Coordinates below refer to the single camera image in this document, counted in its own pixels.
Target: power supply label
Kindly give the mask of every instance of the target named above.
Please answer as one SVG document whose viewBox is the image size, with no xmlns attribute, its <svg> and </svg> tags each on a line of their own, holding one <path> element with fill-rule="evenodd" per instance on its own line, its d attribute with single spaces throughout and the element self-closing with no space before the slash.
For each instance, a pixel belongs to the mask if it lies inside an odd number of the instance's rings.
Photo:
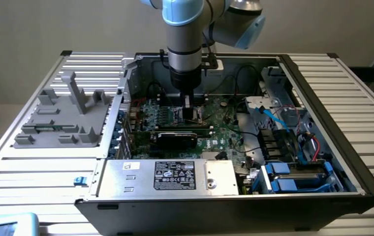
<svg viewBox="0 0 374 236">
<path fill-rule="evenodd" d="M 154 188 L 157 190 L 194 190 L 194 161 L 157 161 Z"/>
</svg>

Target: robotic arm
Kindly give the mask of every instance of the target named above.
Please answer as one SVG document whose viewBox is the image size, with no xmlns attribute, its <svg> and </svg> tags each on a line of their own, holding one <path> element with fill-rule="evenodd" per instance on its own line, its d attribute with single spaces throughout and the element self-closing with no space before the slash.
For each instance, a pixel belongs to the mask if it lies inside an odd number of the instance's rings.
<svg viewBox="0 0 374 236">
<path fill-rule="evenodd" d="M 181 91 L 184 116 L 193 117 L 194 89 L 202 83 L 204 35 L 210 44 L 248 49 L 264 24 L 260 0 L 141 0 L 162 10 L 173 86 Z"/>
</svg>

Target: green circuit board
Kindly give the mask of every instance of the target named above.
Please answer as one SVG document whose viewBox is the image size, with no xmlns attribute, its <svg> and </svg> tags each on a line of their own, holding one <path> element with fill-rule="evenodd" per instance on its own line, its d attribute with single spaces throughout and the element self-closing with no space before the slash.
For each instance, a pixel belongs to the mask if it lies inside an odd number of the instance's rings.
<svg viewBox="0 0 374 236">
<path fill-rule="evenodd" d="M 221 103 L 229 104 L 229 98 L 214 96 L 209 101 L 197 108 L 198 115 L 196 120 L 186 122 L 178 117 L 181 107 L 160 106 L 154 101 L 146 101 L 141 105 L 140 120 L 148 121 L 148 125 L 141 127 L 137 123 L 133 132 L 133 158 L 134 159 L 198 159 L 212 158 L 221 152 L 228 153 L 229 160 L 233 160 L 234 165 L 241 165 L 245 160 L 245 154 L 238 152 L 244 151 L 244 146 L 238 145 L 237 150 L 233 144 L 242 138 L 241 134 L 233 132 L 224 122 L 224 117 L 228 115 L 233 117 L 234 106 L 222 107 Z M 238 125 L 229 124 L 230 128 L 238 130 Z M 198 138 L 197 147 L 188 150 L 160 150 L 154 141 L 154 136 L 162 131 L 160 127 L 186 127 L 186 131 L 202 134 Z"/>
</svg>

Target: warning sticker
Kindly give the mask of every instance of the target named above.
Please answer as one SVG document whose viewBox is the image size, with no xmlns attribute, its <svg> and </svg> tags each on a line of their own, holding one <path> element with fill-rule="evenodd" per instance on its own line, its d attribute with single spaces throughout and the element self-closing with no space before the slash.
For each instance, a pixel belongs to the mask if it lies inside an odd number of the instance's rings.
<svg viewBox="0 0 374 236">
<path fill-rule="evenodd" d="M 194 161 L 157 161 L 154 188 L 157 190 L 194 190 Z"/>
</svg>

